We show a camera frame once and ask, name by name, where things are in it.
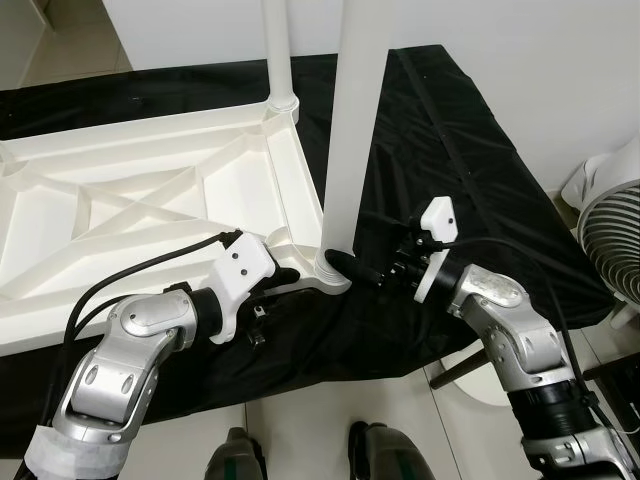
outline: white wall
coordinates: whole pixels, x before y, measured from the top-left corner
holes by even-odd
[[[637,0],[393,0],[392,47],[441,43],[546,190],[638,130]],[[135,69],[264,57],[260,0],[104,0]],[[290,0],[292,53],[337,51],[340,0]]]
[[[21,85],[44,30],[31,0],[0,0],[0,90]]]

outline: white tile floor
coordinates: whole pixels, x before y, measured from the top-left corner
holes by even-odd
[[[131,70],[101,0],[51,0],[45,13],[53,32],[43,38],[23,86]]]
[[[348,428],[358,420],[398,428],[436,478],[460,478],[422,369],[402,378],[324,383],[247,404],[249,433],[261,442],[274,479],[348,479]]]
[[[429,379],[440,362],[425,367]],[[433,391],[462,480],[536,480],[520,448],[522,432],[511,408],[478,402],[455,384]]]
[[[589,346],[600,363],[616,360],[624,355],[640,352],[640,317],[622,328],[611,328],[608,321],[583,328]]]
[[[129,450],[120,480],[202,480],[231,427],[245,426],[244,405],[146,425]]]

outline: black tablecloth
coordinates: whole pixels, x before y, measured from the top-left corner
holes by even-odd
[[[292,61],[301,101],[298,133],[321,201],[335,67],[335,55]],[[267,94],[262,61],[0,92],[0,139],[258,102]],[[405,221],[418,204],[439,195],[453,198],[459,238],[510,239],[544,265],[571,328],[595,324],[611,309],[608,290],[472,80],[441,46],[391,51],[361,208]],[[392,247],[389,236],[367,234],[360,227],[355,251],[384,268]],[[555,322],[547,292],[526,259],[490,245],[452,255],[514,277],[534,307]],[[147,421],[321,381],[405,375],[475,339],[464,323],[444,312],[442,303],[429,298],[419,305],[408,292],[360,286],[338,297],[312,290],[284,295],[270,308],[267,343],[259,354],[238,337],[222,347],[197,342],[171,357],[162,367]],[[98,340],[78,342],[76,357]],[[54,353],[51,347],[0,359],[0,455],[21,454],[28,442]]]

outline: white tape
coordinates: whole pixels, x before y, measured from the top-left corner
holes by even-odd
[[[38,480],[98,480],[120,473],[130,446],[81,442],[38,425],[24,461]]]

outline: fan grille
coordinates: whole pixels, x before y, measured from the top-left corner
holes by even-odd
[[[607,195],[587,212],[582,246],[602,278],[640,304],[640,184]]]

